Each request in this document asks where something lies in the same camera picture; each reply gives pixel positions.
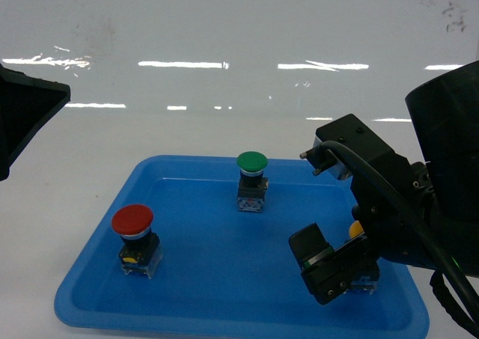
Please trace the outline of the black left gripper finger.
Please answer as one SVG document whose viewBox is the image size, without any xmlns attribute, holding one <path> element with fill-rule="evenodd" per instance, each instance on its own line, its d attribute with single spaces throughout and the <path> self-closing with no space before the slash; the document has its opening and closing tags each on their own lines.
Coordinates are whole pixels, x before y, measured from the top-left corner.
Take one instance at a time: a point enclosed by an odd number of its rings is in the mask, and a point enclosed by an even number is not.
<svg viewBox="0 0 479 339">
<path fill-rule="evenodd" d="M 1 67 L 1 180 L 35 134 L 69 101 L 70 86 Z"/>
</svg>

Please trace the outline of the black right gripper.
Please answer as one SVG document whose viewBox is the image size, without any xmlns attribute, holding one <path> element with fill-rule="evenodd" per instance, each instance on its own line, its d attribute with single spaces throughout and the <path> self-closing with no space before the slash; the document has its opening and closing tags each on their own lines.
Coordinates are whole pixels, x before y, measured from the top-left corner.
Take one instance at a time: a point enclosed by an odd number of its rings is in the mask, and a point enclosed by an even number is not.
<svg viewBox="0 0 479 339">
<path fill-rule="evenodd" d="M 362 158 L 353 165 L 353 217 L 360 234 L 334 249 L 313 223 L 290 236 L 288 243 L 308 292 L 321 305 L 349 290 L 370 290 L 370 241 L 380 257 L 394 263 L 435 268 L 427 246 L 409 223 L 405 208 L 419 219 L 423 190 L 408 160 L 393 155 L 374 167 Z"/>
</svg>

